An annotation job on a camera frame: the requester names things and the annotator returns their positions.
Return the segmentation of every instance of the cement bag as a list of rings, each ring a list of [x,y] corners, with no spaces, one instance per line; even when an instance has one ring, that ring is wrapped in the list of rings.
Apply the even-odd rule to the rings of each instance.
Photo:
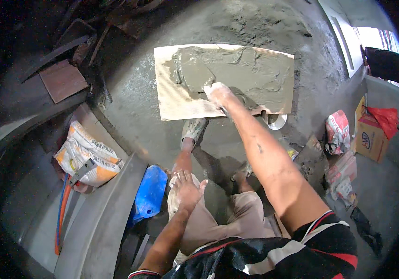
[[[113,149],[102,142],[97,142],[78,121],[71,123],[66,142],[54,158],[71,176],[91,158],[96,163],[96,167],[84,175],[80,182],[93,187],[99,187],[109,181],[124,165]]]
[[[325,150],[333,155],[339,155],[350,149],[348,120],[340,109],[330,115],[325,123],[327,143]]]

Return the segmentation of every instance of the beige shorts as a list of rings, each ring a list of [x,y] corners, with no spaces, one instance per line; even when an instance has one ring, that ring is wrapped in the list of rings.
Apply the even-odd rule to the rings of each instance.
[[[170,180],[170,187],[173,187],[177,177]],[[192,174],[193,182],[199,187],[200,182]],[[197,248],[227,237],[241,238],[264,238],[275,237],[274,231],[265,225],[263,205],[260,197],[255,192],[244,192],[230,196],[233,213],[226,222],[226,225],[218,225],[204,204],[204,197],[190,216],[183,239],[181,240],[180,251],[184,255],[190,255]],[[170,204],[168,199],[170,218],[177,210],[176,206]]]

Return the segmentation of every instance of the man's right hand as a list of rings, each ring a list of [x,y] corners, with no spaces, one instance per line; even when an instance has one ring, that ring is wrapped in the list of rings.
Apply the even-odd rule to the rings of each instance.
[[[204,86],[204,92],[217,109],[224,108],[228,101],[237,99],[229,87],[221,82],[215,82],[212,86]]]

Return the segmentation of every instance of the cardboard box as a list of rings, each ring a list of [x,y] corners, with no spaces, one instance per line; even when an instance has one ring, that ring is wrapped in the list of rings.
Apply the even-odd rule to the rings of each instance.
[[[378,121],[364,113],[358,121],[356,152],[381,163],[388,145],[389,141]]]

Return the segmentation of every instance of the forearm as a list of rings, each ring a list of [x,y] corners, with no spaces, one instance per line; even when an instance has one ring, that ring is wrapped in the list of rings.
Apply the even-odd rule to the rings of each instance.
[[[288,231],[295,231],[327,211],[328,207],[269,131],[238,100],[229,100],[225,108],[240,133],[254,174]]]
[[[156,238],[138,270],[151,270],[163,275],[172,268],[192,211],[183,207],[175,213]]]

